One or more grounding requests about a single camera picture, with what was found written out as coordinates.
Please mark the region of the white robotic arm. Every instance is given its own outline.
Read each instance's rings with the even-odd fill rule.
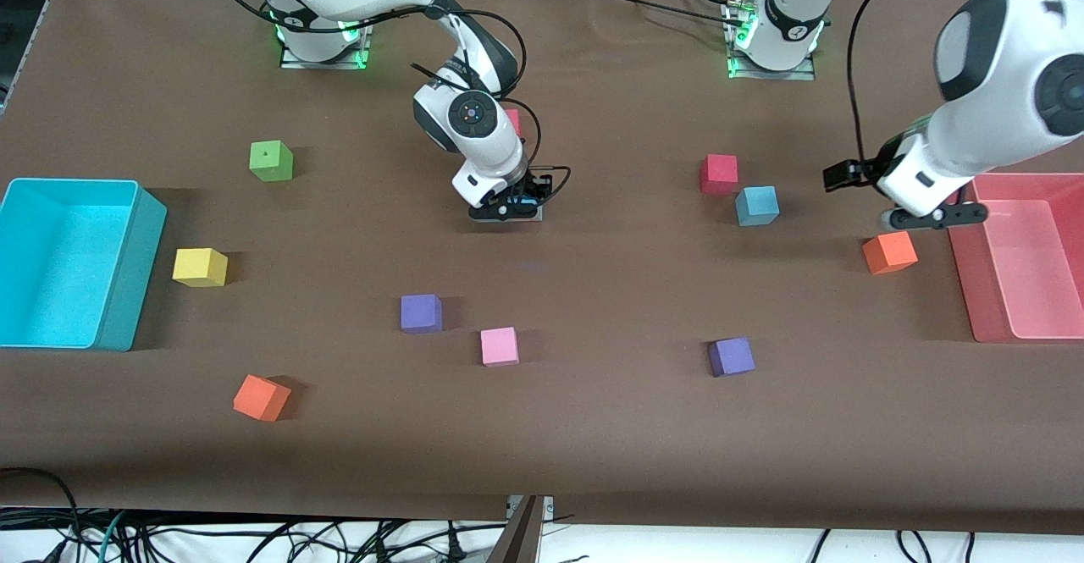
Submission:
[[[969,0],[941,30],[934,64],[945,104],[876,158],[824,172],[828,191],[875,183],[902,207],[886,213],[891,229],[981,222],[983,206],[945,201],[1084,135],[1084,0]]]
[[[813,52],[831,0],[753,0],[748,29],[734,46],[773,72],[797,68]]]
[[[465,162],[453,185],[482,208],[527,175],[522,143],[494,99],[518,81],[515,56],[455,0],[267,0],[282,38],[306,61],[337,57],[357,34],[335,31],[396,11],[423,10],[455,40],[456,51],[414,95],[414,118],[442,149]],[[526,209],[534,217],[534,210]]]

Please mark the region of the brown table surface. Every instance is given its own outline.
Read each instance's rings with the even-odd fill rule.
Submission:
[[[468,221],[459,157],[411,116],[408,63],[453,50],[424,18],[379,26],[365,72],[299,72],[229,0],[52,0],[0,183],[131,178],[169,218],[136,350],[0,353],[0,464],[94,507],[491,519],[545,492],[578,522],[1084,530],[1084,348],[975,343],[946,235],[872,277],[888,203],[821,187],[854,154],[860,0],[833,4],[815,82],[727,79],[710,23],[618,0],[461,1],[526,35],[515,97],[539,162],[575,169],[545,223]],[[940,103],[932,44],[963,1],[872,7],[870,150]],[[295,180],[248,172],[264,139]],[[708,153],[774,184],[778,220],[701,196]],[[229,285],[170,281],[183,246],[228,252]],[[400,332],[409,293],[439,294],[448,331]],[[522,363],[483,368],[478,331],[505,325]],[[758,368],[712,379],[706,344],[733,336]],[[292,420],[231,410],[247,373],[299,385]],[[0,501],[62,500],[10,479]]]

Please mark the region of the light blue cube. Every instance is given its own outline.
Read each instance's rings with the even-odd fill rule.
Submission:
[[[735,202],[739,227],[759,227],[771,223],[779,215],[775,187],[746,187]]]

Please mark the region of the cube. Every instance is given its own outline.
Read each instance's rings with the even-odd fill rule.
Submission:
[[[443,316],[436,294],[410,294],[399,302],[399,327],[410,334],[440,332]]]
[[[757,367],[752,361],[749,340],[745,336],[712,343],[708,356],[711,358],[711,374],[715,376],[740,374]]]
[[[279,140],[253,142],[248,151],[248,169],[264,182],[281,182],[294,178],[294,153]]]
[[[522,138],[522,133],[519,132],[519,110],[514,107],[504,108],[504,114],[508,115],[508,120],[512,120],[512,128],[516,130],[516,135]]]
[[[249,374],[233,397],[233,410],[259,421],[276,421],[289,394],[285,385]]]
[[[767,225],[779,215],[779,202],[775,200],[775,187],[746,187],[741,189],[734,203],[738,210],[738,226],[740,227]]]
[[[173,279],[192,287],[225,285],[224,254],[209,247],[181,248],[173,260]]]
[[[907,231],[877,235],[863,244],[862,253],[866,255],[869,272],[875,276],[899,271],[918,261]]]
[[[518,364],[516,329],[498,328],[481,331],[481,363],[488,367]]]
[[[738,157],[709,154],[700,164],[700,192],[728,194],[738,188]]]

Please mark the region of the purple cube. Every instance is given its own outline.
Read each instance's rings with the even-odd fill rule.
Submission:
[[[711,344],[708,355],[711,356],[711,374],[715,376],[749,372],[757,367],[745,336],[717,341]]]
[[[444,328],[440,297],[436,294],[408,294],[402,297],[399,308],[399,325],[403,332],[423,334],[440,332]]]

